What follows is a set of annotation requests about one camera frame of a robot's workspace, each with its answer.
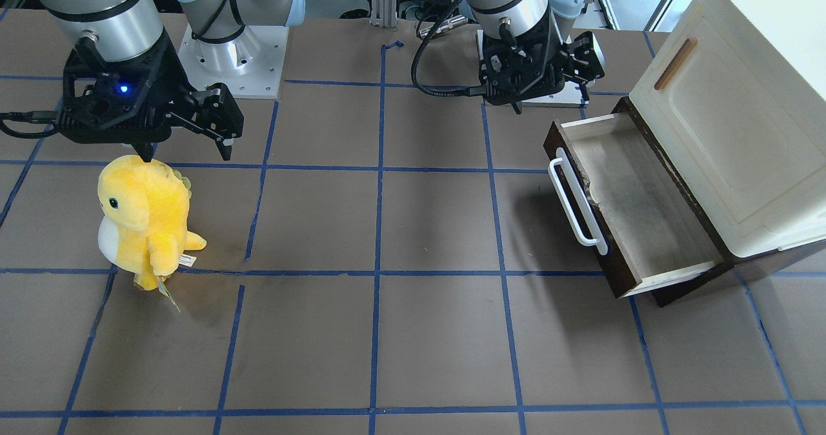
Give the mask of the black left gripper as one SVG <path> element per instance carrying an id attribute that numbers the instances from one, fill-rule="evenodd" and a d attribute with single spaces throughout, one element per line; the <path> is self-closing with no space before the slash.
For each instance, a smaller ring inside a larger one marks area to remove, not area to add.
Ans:
<path id="1" fill-rule="evenodd" d="M 553 15 L 520 35 L 516 20 L 500 17 L 496 36 L 483 35 L 479 79 L 490 105 L 510 105 L 521 114 L 520 103 L 563 91 L 567 85 L 590 87 L 605 76 L 605 56 L 594 33 L 561 41 Z"/>

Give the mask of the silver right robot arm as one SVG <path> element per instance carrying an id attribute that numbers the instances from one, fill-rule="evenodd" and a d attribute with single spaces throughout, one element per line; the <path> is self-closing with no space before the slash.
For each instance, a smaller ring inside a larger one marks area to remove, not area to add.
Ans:
<path id="1" fill-rule="evenodd" d="M 153 0 L 40 0 L 74 47 L 62 107 L 23 114 L 80 144 L 121 143 L 145 162 L 154 144 L 184 127 L 216 144 L 224 161 L 244 116 L 225 84 L 190 84 Z"/>

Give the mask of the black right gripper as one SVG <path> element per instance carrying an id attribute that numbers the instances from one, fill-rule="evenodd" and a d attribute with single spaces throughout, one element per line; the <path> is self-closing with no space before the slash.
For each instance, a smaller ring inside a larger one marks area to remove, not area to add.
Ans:
<path id="1" fill-rule="evenodd" d="M 245 118 L 226 84 L 195 91 L 166 33 L 126 61 L 105 61 L 97 45 L 81 36 L 65 63 L 60 134 L 81 144 L 126 144 L 149 162 L 154 144 L 184 127 L 212 140 L 230 161 Z"/>

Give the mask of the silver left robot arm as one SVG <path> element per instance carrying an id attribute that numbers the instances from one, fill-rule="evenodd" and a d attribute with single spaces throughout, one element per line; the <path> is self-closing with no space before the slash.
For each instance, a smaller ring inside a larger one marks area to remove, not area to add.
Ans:
<path id="1" fill-rule="evenodd" d="M 596 36 L 582 32 L 569 41 L 570 29 L 550 0 L 464 0 L 481 27 L 480 84 L 462 96 L 480 96 L 491 105 L 513 106 L 578 85 L 581 105 L 588 88 L 605 75 L 605 58 Z"/>

